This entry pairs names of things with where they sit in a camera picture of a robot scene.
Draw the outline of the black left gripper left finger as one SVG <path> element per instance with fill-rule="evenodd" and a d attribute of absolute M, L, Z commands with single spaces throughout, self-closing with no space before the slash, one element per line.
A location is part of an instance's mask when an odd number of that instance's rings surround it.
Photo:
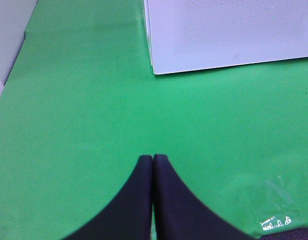
<path fill-rule="evenodd" d="M 130 177 L 111 202 L 65 239 L 151 239 L 152 167 L 152 156 L 141 155 Z"/>

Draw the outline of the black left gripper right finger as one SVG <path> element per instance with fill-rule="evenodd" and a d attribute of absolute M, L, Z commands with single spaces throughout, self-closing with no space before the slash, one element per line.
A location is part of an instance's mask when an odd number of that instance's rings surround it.
<path fill-rule="evenodd" d="M 252 239 L 205 206 L 164 154 L 156 154 L 153 160 L 153 205 L 159 240 Z"/>

